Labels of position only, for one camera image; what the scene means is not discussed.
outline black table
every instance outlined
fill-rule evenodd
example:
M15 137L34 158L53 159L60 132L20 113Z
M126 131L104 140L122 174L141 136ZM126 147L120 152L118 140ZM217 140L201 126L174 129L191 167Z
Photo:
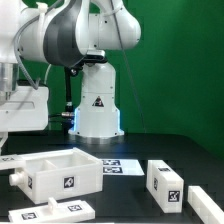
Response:
M182 213L164 214L146 189L145 176L104 176L103 191L69 200L85 200L96 211L90 222L202 223L187 202L189 185L201 186L224 208L224 161L211 155L191 139L178 135L128 134L110 145L74 142L60 131L11 134L3 154L25 154L72 147L97 158L137 159L147 174L149 159L164 160L184 179ZM9 185L13 170L0 171L0 221L8 221L8 210L35 206L22 191Z

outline green wall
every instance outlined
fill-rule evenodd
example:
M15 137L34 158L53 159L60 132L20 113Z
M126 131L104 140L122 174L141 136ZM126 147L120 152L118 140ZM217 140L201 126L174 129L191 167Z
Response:
M224 158L223 0L124 3L142 27L139 45L126 54L147 133L189 136ZM117 70L116 105L121 110L122 129L143 133L122 53L108 51L107 56ZM44 77L46 65L31 62L27 65L34 77ZM72 82L77 106L81 76ZM64 110L62 68L53 67L48 84L50 113Z

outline white plastic container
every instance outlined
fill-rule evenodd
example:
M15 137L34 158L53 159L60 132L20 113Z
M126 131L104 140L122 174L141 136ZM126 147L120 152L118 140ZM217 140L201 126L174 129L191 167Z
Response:
M164 161L148 161L146 187L164 213L182 211L183 184L183 179Z
M49 198L48 205L9 211L12 223L73 223L95 218L95 211L85 201L58 204Z
M6 169L6 163L12 168L10 158L4 157L0 169ZM12 159L14 168L20 168L10 175L10 185L18 186L35 204L47 202L49 197L58 200L102 190L103 162L77 148Z
M224 212L201 187L188 187L188 202L205 224L224 223Z

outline sticker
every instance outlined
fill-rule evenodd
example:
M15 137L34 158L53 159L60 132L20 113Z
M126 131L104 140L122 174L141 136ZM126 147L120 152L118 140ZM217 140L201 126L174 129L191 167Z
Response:
M120 160L103 160L103 165L106 166L106 165L109 165L109 166L120 166L121 163L120 163Z
M154 177L154 189L157 191L158 189L158 180Z
M75 184L74 177L65 177L64 178L64 189L72 188Z
M29 187L30 189L33 188L33 180L32 180L31 177L28 177L28 187Z
M72 206L68 206L68 209L69 209L71 212L77 212L77 211L82 210L82 208L81 208L80 205L72 205Z
M159 169L159 171L165 171L165 172L170 171L170 169L168 169L168 168L158 168L158 169Z
M23 218L23 220L36 219L37 215L34 212L25 213L25 214L22 214L22 218Z
M102 161L104 175L144 175L144 172L136 159L103 159Z
M95 100L95 102L92 105L93 107L104 107L103 102L100 98L100 96L97 97L97 99Z
M103 167L103 173L123 173L121 167Z
M7 157L7 158L2 158L3 161L7 162L7 161L12 161L14 160L13 158Z
M169 191L168 201L169 202L179 202L180 201L180 191Z

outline white box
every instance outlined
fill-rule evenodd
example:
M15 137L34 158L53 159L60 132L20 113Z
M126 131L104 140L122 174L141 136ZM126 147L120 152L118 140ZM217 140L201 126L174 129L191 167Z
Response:
M146 187L164 213L182 211L183 179L162 160L149 160Z
M10 184L18 186L35 204L47 202L49 197L58 200L102 190L103 162L77 148L20 155L18 161L15 156L12 159L15 167L18 163L22 167L10 175ZM11 168L11 161L5 161L4 169L7 162Z
M49 198L48 205L9 211L12 223L73 223L95 218L95 211L85 201L57 203Z
M224 212L201 187L188 187L188 202L205 224L224 223Z

